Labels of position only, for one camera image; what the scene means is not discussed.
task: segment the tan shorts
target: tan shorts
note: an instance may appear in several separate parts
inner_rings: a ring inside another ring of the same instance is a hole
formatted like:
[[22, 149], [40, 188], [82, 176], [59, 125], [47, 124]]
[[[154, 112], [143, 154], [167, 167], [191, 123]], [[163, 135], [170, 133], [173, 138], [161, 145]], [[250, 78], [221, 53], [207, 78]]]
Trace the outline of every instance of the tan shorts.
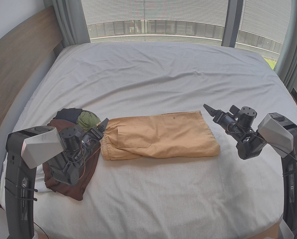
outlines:
[[106, 160], [209, 157], [220, 146], [200, 111], [109, 120], [101, 140]]

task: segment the rolled green cloth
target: rolled green cloth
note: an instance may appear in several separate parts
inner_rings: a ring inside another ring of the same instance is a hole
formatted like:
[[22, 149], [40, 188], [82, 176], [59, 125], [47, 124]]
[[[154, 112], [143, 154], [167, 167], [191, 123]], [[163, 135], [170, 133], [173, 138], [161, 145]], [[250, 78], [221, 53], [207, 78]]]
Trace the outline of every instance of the rolled green cloth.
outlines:
[[96, 116], [94, 113], [83, 111], [78, 117], [78, 125], [83, 130], [89, 130], [93, 126], [96, 126], [98, 123], [100, 123], [101, 120]]

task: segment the white bed sheet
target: white bed sheet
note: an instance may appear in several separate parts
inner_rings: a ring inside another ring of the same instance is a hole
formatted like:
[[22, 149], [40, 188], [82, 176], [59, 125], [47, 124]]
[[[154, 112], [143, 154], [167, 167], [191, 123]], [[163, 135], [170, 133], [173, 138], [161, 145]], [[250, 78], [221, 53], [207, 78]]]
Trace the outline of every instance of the white bed sheet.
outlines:
[[[35, 194], [35, 222], [59, 239], [246, 238], [275, 224], [283, 211], [280, 156], [266, 146], [258, 157], [241, 160], [235, 140], [212, 122], [204, 103], [224, 111], [232, 104], [254, 108], [253, 128], [269, 112], [297, 124], [294, 100], [256, 53], [180, 42], [64, 49], [15, 131], [46, 125], [58, 110], [70, 107], [93, 111], [102, 120], [201, 110], [221, 153], [119, 161], [100, 155], [82, 201]], [[40, 191], [42, 179], [40, 173]]]

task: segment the pocket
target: pocket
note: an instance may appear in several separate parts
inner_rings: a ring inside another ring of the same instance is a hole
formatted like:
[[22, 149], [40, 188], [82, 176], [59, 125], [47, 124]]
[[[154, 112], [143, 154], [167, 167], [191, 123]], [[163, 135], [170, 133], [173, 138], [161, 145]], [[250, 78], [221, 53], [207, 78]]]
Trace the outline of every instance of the pocket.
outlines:
[[152, 144], [152, 129], [145, 125], [118, 126], [118, 148], [148, 148]]

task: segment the bed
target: bed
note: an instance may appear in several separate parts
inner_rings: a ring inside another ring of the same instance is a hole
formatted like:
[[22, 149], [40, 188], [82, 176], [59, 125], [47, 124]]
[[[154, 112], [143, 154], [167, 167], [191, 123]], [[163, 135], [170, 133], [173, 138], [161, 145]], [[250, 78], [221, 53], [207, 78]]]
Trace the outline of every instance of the bed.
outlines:
[[[232, 104], [279, 112], [297, 124], [297, 106], [253, 52], [181, 42], [112, 42], [65, 48], [25, 106], [14, 130], [46, 125], [62, 108], [100, 119], [201, 110], [221, 146], [217, 157], [99, 156], [82, 201], [43, 188], [38, 168], [34, 220], [54, 239], [249, 238], [283, 211], [279, 155], [266, 146], [241, 160], [235, 141], [202, 108]], [[5, 169], [1, 177], [1, 205]]]

